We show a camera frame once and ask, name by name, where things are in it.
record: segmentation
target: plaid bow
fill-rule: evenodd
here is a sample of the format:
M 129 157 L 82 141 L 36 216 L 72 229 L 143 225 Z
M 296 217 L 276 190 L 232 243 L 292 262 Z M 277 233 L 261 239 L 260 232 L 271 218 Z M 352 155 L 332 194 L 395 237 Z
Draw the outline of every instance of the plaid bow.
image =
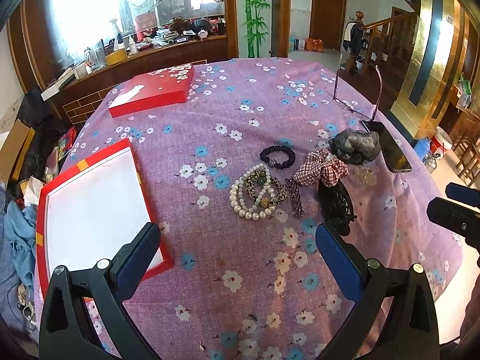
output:
M 315 183 L 320 180 L 326 187 L 337 185 L 340 178 L 349 174 L 349 169 L 343 161 L 337 157 L 326 162 L 327 156 L 331 154 L 327 149 L 311 151 L 307 160 L 293 175 L 294 180 L 302 186 Z

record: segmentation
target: pearl necklace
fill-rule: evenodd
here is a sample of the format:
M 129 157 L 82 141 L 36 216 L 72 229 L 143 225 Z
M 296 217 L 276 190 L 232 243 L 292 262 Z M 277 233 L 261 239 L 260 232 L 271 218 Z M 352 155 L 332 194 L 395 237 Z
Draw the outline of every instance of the pearl necklace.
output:
M 255 204 L 251 208 L 248 208 L 245 205 L 245 200 L 243 199 L 243 184 L 245 183 L 245 180 L 255 170 L 258 169 L 265 169 L 266 182 L 263 185 L 262 190 L 258 194 L 258 197 L 255 200 Z M 256 212 L 256 210 L 260 205 L 260 201 L 262 200 L 263 195 L 265 195 L 266 193 L 270 193 L 270 191 L 272 190 L 272 188 L 270 188 L 271 180 L 272 178 L 270 176 L 270 171 L 263 163 L 259 163 L 258 165 L 255 165 L 249 170 L 247 170 L 242 177 L 240 177 L 238 180 L 235 181 L 234 184 L 232 184 L 230 190 L 230 205 L 233 207 L 234 212 L 238 214 L 238 216 L 240 216 L 241 218 L 245 218 L 247 220 L 253 219 L 254 221 L 259 219 L 265 219 L 267 218 L 267 216 L 270 216 L 276 208 L 276 206 L 273 204 L 270 205 L 268 208 L 265 208 L 265 210 L 263 211 Z M 274 198 L 276 195 L 275 193 L 270 193 L 270 196 Z

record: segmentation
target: red box lid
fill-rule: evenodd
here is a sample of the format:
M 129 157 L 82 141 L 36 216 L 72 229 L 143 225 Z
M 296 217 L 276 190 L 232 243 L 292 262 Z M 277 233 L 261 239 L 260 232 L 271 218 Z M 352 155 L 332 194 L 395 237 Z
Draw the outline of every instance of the red box lid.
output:
M 135 76 L 127 81 L 122 92 L 110 104 L 112 117 L 184 103 L 194 77 L 191 64 L 168 67 Z

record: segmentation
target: black phone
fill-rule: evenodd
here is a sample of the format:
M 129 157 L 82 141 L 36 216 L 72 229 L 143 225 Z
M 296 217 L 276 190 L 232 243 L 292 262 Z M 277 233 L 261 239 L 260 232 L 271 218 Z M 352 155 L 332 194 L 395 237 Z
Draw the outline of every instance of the black phone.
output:
M 361 123 L 367 131 L 375 131 L 380 136 L 380 147 L 383 158 L 390 172 L 407 173 L 412 170 L 410 162 L 383 123 L 373 120 L 363 120 Z

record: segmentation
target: purple tablecloth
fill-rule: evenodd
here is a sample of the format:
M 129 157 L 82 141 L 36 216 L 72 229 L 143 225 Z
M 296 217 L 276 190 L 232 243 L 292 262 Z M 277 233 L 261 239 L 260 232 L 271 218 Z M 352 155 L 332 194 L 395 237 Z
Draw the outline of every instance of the purple tablecloth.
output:
M 195 66 L 186 103 L 112 119 L 107 107 L 122 91 L 119 85 L 78 135 L 63 170 L 121 138 L 131 140 L 171 245 L 175 267 L 142 282 L 125 302 L 162 358 L 311 359 L 348 315 L 352 303 L 315 247 L 315 228 L 323 220 L 315 185 L 301 187 L 301 219 L 294 218 L 288 199 L 274 218 L 256 222 L 240 218 L 229 201 L 230 185 L 260 162 L 263 148 L 284 144 L 294 150 L 295 164 L 272 172 L 283 180 L 335 133 L 361 130 L 358 114 L 332 102 L 334 80 L 318 63 L 290 59 Z M 338 87 L 339 97 L 371 114 L 373 106 L 358 92 L 344 81 Z M 349 167 L 342 181 L 358 217 L 345 240 L 388 267 L 422 263 L 437 299 L 461 264 L 459 242 L 428 221 L 426 207 L 438 189 L 398 131 L 383 115 L 377 119 L 398 139 L 413 170 L 394 175 L 379 155 L 373 163 L 377 182 L 364 186 Z M 128 200 L 119 196 L 118 204 Z M 37 296 L 38 314 L 41 307 Z M 89 309 L 112 350 L 93 303 Z M 371 344 L 369 339 L 365 350 Z

